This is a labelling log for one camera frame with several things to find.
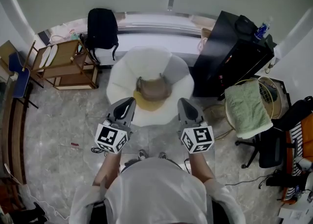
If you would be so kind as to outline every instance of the black bag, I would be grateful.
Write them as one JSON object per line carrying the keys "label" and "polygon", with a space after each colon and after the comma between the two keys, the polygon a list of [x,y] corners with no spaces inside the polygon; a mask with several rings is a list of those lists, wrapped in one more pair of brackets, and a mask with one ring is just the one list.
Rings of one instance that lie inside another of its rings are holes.
{"label": "black bag", "polygon": [[105,8],[94,8],[88,13],[88,39],[87,47],[93,53],[95,48],[111,49],[115,46],[112,57],[114,59],[115,51],[118,47],[117,22],[112,10]]}

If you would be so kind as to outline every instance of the striped cloth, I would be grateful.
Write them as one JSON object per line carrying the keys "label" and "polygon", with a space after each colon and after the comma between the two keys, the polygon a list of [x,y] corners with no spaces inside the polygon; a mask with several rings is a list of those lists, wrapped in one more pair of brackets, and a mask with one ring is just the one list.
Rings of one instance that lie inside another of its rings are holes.
{"label": "striped cloth", "polygon": [[[292,176],[299,176],[301,174],[301,170],[297,168],[295,161],[294,161],[294,158],[296,156],[302,157],[302,155],[303,155],[301,122],[299,122],[293,129],[290,130],[290,136],[291,136],[291,142],[297,143],[297,148],[292,149],[293,150]],[[284,200],[286,200],[286,201],[290,200],[294,194],[295,194],[295,189],[294,188],[288,188]]]}

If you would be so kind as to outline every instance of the gray tile floor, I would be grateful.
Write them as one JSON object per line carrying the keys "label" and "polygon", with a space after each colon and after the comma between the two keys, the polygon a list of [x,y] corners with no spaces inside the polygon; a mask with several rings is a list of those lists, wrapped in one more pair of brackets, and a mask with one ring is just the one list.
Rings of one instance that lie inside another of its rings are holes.
{"label": "gray tile floor", "polygon": [[[62,215],[68,216],[75,188],[80,184],[91,184],[104,156],[91,152],[94,146],[94,133],[98,123],[104,118],[109,102],[106,98],[106,86],[110,71],[104,70],[99,75],[97,90],[58,91],[49,84],[45,88],[36,87],[31,100],[39,106],[37,110],[30,107],[26,115],[24,138],[24,161],[26,179],[30,192],[40,201],[47,201]],[[193,98],[202,108],[220,104],[215,98]],[[206,117],[213,126],[214,135],[229,130],[227,122],[222,119],[223,107],[215,106],[206,110]],[[144,148],[150,156],[157,156],[165,151],[168,157],[180,165],[188,153],[180,144],[176,131],[179,129],[177,117],[163,126],[133,126],[132,139],[123,149],[123,165],[135,158],[139,149]],[[272,169],[261,169],[257,159],[250,168],[241,169],[247,162],[251,148],[236,147],[236,134],[232,131],[228,136],[215,142],[215,147],[206,152],[205,158],[215,171],[221,183],[234,184],[243,180],[252,180],[267,175]],[[258,189],[261,181],[227,186],[241,205],[247,224],[274,224],[279,211],[281,192],[275,187]],[[21,187],[21,195],[25,205],[33,208],[26,186]],[[54,216],[51,207],[41,204],[48,212],[50,223],[62,224],[67,221]]]}

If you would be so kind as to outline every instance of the person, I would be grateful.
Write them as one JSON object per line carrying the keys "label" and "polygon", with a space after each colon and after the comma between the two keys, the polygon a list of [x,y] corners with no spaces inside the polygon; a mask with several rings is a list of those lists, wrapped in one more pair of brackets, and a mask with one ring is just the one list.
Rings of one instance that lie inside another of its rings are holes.
{"label": "person", "polygon": [[4,224],[44,224],[47,222],[47,218],[45,217],[46,212],[36,202],[34,202],[34,205],[35,208],[31,210],[16,211],[6,215],[1,215],[0,220]]}
{"label": "person", "polygon": [[189,154],[191,174],[165,153],[125,163],[108,153],[92,186],[77,188],[70,224],[245,224],[228,189],[218,183],[202,153]]}

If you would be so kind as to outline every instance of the papasan chair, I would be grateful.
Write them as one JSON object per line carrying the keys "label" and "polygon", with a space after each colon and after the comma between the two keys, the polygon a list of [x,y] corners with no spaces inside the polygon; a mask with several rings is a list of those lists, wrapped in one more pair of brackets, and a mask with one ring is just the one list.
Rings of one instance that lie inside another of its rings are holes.
{"label": "papasan chair", "polygon": [[111,70],[107,87],[107,96],[111,104],[134,96],[137,80],[155,80],[160,74],[172,85],[171,95],[155,111],[147,111],[136,105],[132,124],[139,127],[164,125],[177,114],[177,102],[180,98],[189,99],[194,80],[189,73],[186,62],[173,55],[166,48],[159,46],[134,47],[119,60]]}

